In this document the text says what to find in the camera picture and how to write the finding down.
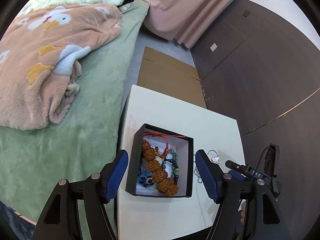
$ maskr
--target green bed sheet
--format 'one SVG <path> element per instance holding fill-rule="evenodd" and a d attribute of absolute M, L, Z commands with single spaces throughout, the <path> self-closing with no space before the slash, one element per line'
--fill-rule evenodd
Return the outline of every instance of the green bed sheet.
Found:
<path fill-rule="evenodd" d="M 122 32 L 80 60 L 80 85 L 65 119 L 41 130 L 0 127 L 0 200 L 37 221 L 57 182 L 86 179 L 116 155 L 124 82 L 149 4 L 123 12 Z M 84 219 L 80 208 L 81 220 Z M 113 219 L 114 208 L 107 205 Z M 84 238 L 87 229 L 83 228 Z"/>

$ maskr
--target pink curtain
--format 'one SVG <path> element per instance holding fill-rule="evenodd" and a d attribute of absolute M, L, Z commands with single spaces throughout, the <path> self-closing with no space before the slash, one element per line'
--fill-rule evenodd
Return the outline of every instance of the pink curtain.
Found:
<path fill-rule="evenodd" d="M 154 34 L 191 48 L 232 0 L 144 0 L 150 3 L 144 21 Z"/>

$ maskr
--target white table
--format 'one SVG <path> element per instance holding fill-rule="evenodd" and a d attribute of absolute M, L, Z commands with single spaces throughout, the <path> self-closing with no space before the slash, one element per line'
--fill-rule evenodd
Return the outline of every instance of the white table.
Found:
<path fill-rule="evenodd" d="M 146 104 L 154 106 L 146 110 Z M 232 118 L 135 85 L 124 111 L 120 147 L 129 158 L 135 133 L 148 123 L 192 137 L 194 152 L 216 150 L 224 172 L 229 171 L 226 160 L 244 164 L 238 125 Z M 196 175 L 190 198 L 133 196 L 125 191 L 126 179 L 127 172 L 118 191 L 119 240 L 171 240 L 213 224 L 218 205 L 208 197 Z"/>

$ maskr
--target silver screw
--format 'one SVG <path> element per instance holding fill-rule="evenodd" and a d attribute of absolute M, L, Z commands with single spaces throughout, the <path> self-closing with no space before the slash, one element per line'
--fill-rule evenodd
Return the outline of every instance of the silver screw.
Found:
<path fill-rule="evenodd" d="M 100 173 L 94 173 L 94 174 L 92 174 L 92 175 L 91 175 L 91 178 L 92 178 L 92 179 L 98 179 L 98 178 L 100 178 Z"/>
<path fill-rule="evenodd" d="M 59 185 L 60 186 L 63 186 L 63 185 L 65 185 L 67 183 L 67 180 L 66 179 L 61 179 L 61 180 L 59 180 Z"/>
<path fill-rule="evenodd" d="M 257 183 L 262 186 L 265 182 L 263 179 L 257 179 Z"/>
<path fill-rule="evenodd" d="M 223 177 L 224 177 L 225 179 L 232 179 L 232 175 L 231 175 L 230 173 L 225 173 L 225 174 L 223 174 Z"/>

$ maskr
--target red cord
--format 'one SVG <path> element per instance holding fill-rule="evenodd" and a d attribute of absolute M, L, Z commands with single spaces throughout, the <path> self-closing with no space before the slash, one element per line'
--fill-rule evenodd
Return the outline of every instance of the red cord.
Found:
<path fill-rule="evenodd" d="M 168 142 L 168 140 L 167 140 L 167 138 L 165 136 L 172 136 L 172 137 L 177 137 L 177 138 L 185 138 L 186 137 L 185 135 L 167 135 L 167 134 L 149 133 L 149 132 L 146 132 L 144 135 L 145 136 L 146 135 L 151 135 L 152 137 L 162 137 L 164 139 L 164 141 L 165 141 L 165 149 L 164 149 L 163 154 L 160 156 L 162 159 L 165 158 L 166 153 L 169 151 L 169 142 Z"/>

